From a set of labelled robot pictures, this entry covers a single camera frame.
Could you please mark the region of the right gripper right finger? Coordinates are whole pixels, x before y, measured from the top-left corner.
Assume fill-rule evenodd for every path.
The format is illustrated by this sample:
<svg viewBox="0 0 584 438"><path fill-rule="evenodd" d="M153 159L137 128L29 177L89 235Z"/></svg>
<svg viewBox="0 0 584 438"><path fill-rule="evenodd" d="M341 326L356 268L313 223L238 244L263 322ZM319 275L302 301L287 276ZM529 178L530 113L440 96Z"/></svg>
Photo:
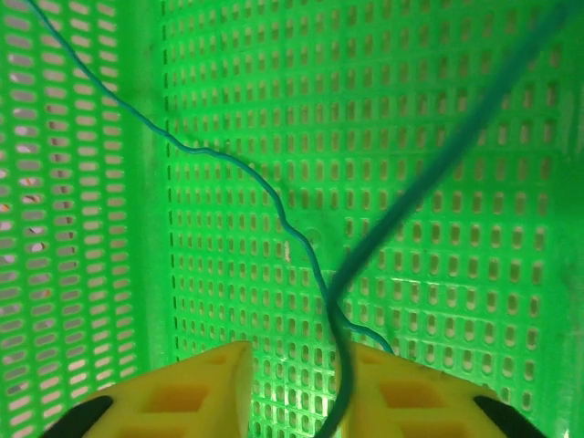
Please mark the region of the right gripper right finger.
<svg viewBox="0 0 584 438"><path fill-rule="evenodd" d="M341 438L547 438L494 391L363 344Z"/></svg>

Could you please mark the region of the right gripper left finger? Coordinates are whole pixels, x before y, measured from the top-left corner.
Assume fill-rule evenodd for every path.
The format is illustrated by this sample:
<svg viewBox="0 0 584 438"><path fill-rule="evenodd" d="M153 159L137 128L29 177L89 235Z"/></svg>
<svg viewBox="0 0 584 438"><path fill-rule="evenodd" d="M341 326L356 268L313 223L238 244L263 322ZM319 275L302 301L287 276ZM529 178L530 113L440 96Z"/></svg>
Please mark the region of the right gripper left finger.
<svg viewBox="0 0 584 438"><path fill-rule="evenodd" d="M232 342L97 391L45 438L247 438L252 347Z"/></svg>

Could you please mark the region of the bright green plastic basket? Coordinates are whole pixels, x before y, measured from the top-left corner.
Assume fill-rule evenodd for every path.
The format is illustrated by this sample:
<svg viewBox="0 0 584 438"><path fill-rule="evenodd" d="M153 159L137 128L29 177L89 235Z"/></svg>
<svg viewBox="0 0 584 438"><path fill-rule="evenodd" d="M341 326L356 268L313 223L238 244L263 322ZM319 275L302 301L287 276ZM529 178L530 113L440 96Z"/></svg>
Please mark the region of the bright green plastic basket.
<svg viewBox="0 0 584 438"><path fill-rule="evenodd" d="M252 343L252 438L310 438L325 278L558 0L0 0L0 438ZM584 438L584 3L349 287L395 353Z"/></svg>

